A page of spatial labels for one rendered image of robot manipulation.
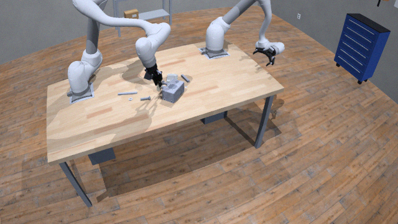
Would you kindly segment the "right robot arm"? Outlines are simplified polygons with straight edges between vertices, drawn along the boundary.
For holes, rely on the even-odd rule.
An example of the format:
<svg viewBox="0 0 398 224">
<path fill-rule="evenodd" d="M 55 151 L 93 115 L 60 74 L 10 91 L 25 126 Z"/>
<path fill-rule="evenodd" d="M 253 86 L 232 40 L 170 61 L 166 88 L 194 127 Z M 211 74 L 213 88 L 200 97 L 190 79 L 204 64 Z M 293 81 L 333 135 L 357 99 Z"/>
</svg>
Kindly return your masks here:
<svg viewBox="0 0 398 224">
<path fill-rule="evenodd" d="M 110 27 L 140 27 L 146 32 L 146 36 L 137 40 L 136 52 L 142 64 L 151 68 L 156 64 L 155 53 L 165 42 L 171 28 L 167 23 L 151 24 L 140 19 L 126 19 L 109 17 L 103 9 L 108 0 L 72 0 L 74 7 L 88 17 L 86 36 L 86 49 L 81 61 L 75 61 L 68 68 L 68 81 L 71 91 L 67 96 L 72 96 L 72 101 L 90 97 L 90 76 L 100 67 L 103 56 L 98 49 L 98 37 L 100 24 Z"/>
</svg>

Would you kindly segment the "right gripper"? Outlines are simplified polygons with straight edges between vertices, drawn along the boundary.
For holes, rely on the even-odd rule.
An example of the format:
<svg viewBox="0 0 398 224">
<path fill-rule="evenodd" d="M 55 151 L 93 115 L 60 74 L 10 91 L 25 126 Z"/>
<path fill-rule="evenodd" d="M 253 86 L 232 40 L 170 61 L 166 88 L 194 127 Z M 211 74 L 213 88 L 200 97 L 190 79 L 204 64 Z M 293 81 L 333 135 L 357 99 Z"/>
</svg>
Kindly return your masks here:
<svg viewBox="0 0 398 224">
<path fill-rule="evenodd" d="M 153 74 L 153 76 L 154 76 L 154 78 L 153 78 L 153 81 L 154 81 L 154 83 L 155 83 L 155 86 L 157 86 L 157 84 L 159 84 L 159 86 L 161 87 L 162 86 L 162 71 L 159 71 L 158 69 L 157 69 L 157 64 L 155 64 L 153 67 L 151 67 L 151 68 L 146 68 L 145 69 L 145 71 L 146 72 L 152 72 L 152 74 Z"/>
</svg>

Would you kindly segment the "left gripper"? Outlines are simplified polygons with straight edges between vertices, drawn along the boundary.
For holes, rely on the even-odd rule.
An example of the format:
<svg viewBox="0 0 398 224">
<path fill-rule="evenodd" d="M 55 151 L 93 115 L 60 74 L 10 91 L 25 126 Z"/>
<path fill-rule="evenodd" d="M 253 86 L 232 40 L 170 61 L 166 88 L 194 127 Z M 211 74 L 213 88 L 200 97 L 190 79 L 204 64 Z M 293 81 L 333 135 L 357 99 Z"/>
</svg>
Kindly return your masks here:
<svg viewBox="0 0 398 224">
<path fill-rule="evenodd" d="M 275 52 L 275 53 L 270 53 L 270 52 L 268 51 L 268 49 L 265 50 L 265 48 L 258 48 L 258 47 L 256 47 L 255 50 L 256 50 L 256 51 L 254 51 L 253 54 L 255 54 L 255 53 L 257 53 L 257 52 L 260 52 L 260 53 L 265 54 L 265 55 L 269 58 L 269 63 L 267 63 L 266 66 L 268 66 L 269 64 L 270 64 L 270 65 L 273 65 L 273 64 L 274 64 L 275 57 L 273 57 L 273 56 L 276 54 L 276 52 Z"/>
</svg>

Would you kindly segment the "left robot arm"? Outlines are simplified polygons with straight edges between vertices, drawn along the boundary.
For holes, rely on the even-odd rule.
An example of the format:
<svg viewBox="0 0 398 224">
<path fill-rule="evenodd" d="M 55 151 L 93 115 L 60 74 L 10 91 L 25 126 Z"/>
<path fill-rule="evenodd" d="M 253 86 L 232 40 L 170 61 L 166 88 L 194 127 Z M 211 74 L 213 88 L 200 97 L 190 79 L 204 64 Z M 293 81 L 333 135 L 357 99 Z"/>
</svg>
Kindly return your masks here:
<svg viewBox="0 0 398 224">
<path fill-rule="evenodd" d="M 276 52 L 274 56 L 281 54 L 285 49 L 284 44 L 282 42 L 269 42 L 264 35 L 272 19 L 270 0 L 241 0 L 223 17 L 215 19 L 206 30 L 206 47 L 201 48 L 202 54 L 207 54 L 209 58 L 227 55 L 227 52 L 223 50 L 224 34 L 231 27 L 231 23 L 256 1 L 259 1 L 265 19 L 259 31 L 259 40 L 255 46 L 268 49 L 270 53 Z"/>
</svg>

